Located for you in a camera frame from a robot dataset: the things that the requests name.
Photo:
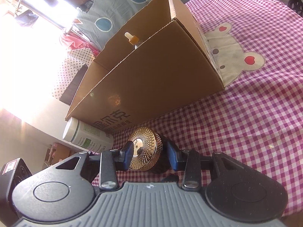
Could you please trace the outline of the gold lidded black jar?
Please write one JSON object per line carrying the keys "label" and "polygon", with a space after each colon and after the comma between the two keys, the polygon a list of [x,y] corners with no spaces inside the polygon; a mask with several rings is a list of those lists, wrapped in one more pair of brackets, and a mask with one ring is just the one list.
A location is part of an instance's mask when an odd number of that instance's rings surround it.
{"label": "gold lidded black jar", "polygon": [[130,170],[161,174],[170,169],[167,139],[163,135],[148,127],[140,127],[128,140],[134,145]]}

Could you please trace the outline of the green dropper bottle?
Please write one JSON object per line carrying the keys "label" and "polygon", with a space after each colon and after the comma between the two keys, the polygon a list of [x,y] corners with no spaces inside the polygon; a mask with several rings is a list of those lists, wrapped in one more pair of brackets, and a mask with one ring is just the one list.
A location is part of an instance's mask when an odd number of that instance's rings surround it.
{"label": "green dropper bottle", "polygon": [[143,44],[142,40],[129,32],[124,33],[124,36],[128,39],[128,42],[134,46],[134,49],[137,49],[141,44]]}

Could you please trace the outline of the white green supplement bottle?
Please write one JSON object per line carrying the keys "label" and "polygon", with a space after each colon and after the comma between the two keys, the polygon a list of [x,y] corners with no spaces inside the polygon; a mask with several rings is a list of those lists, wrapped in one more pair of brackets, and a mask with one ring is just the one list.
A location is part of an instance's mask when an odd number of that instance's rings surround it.
{"label": "white green supplement bottle", "polygon": [[71,117],[65,126],[63,140],[83,149],[101,153],[113,148],[113,136]]}

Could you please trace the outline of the dark cabinet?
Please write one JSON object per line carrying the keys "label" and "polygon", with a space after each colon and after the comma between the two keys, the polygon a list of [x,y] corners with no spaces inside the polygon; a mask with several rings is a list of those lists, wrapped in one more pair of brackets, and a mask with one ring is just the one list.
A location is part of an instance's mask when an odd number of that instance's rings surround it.
{"label": "dark cabinet", "polygon": [[87,65],[83,65],[81,69],[76,73],[75,77],[71,81],[71,83],[67,86],[65,91],[63,92],[62,96],[60,97],[60,101],[67,104],[71,105],[72,100],[76,94],[76,91],[88,69]]}

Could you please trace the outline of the open cardboard box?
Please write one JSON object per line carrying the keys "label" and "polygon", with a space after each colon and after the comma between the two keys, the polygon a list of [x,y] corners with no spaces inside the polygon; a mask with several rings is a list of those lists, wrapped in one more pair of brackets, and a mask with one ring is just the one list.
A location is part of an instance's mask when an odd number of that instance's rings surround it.
{"label": "open cardboard box", "polygon": [[[126,32],[143,44],[134,49]],[[152,0],[90,64],[67,118],[116,132],[223,88],[208,42],[186,5],[181,0]]]}

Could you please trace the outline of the polka dot cloth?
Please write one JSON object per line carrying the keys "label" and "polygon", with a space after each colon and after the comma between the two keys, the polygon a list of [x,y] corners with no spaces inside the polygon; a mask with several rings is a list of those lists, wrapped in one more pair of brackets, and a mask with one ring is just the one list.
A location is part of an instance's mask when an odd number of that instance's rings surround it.
{"label": "polka dot cloth", "polygon": [[65,59],[58,69],[52,96],[59,100],[81,70],[87,71],[94,60],[93,51],[90,48],[81,48],[67,52]]}

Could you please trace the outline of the pink hanging clothes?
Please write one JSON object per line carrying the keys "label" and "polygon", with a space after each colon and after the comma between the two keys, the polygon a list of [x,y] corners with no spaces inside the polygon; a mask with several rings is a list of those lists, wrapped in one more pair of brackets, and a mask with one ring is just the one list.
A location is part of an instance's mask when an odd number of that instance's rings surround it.
{"label": "pink hanging clothes", "polygon": [[87,41],[81,40],[78,37],[72,36],[72,35],[68,35],[68,34],[62,35],[60,38],[60,42],[71,50],[88,48],[93,52],[94,56],[97,56],[100,52],[92,44],[88,43]]}

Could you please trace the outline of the purple checkered tablecloth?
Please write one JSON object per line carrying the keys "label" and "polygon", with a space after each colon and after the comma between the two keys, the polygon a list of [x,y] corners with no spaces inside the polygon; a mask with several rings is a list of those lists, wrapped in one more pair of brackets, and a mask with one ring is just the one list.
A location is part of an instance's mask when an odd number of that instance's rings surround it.
{"label": "purple checkered tablecloth", "polygon": [[190,0],[208,32],[231,24],[265,65],[223,91],[145,123],[181,149],[221,151],[280,182],[286,215],[302,211],[302,18],[278,0]]}

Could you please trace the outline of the blue patterned hanging blanket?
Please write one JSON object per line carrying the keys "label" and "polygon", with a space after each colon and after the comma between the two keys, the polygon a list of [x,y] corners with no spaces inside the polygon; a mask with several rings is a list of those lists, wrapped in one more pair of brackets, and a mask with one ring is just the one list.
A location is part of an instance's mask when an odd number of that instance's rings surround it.
{"label": "blue patterned hanging blanket", "polygon": [[87,11],[78,10],[76,27],[102,50],[108,40],[150,1],[90,0]]}

